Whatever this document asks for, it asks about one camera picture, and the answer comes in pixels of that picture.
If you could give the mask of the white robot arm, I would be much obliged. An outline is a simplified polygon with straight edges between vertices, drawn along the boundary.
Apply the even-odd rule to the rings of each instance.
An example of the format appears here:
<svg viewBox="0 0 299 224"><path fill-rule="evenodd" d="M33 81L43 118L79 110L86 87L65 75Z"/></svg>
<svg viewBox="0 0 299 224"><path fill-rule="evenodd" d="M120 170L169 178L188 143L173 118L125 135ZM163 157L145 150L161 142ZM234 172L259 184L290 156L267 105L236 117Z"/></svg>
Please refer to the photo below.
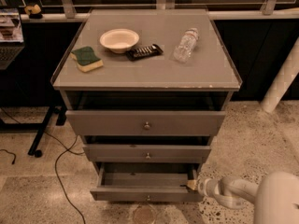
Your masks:
<svg viewBox="0 0 299 224"><path fill-rule="evenodd" d="M259 185L235 175L220 180L192 179L187 187L201 196L214 198L226 208L239 210L244 201L254 205L254 224L299 224L299 177L273 172Z"/></svg>

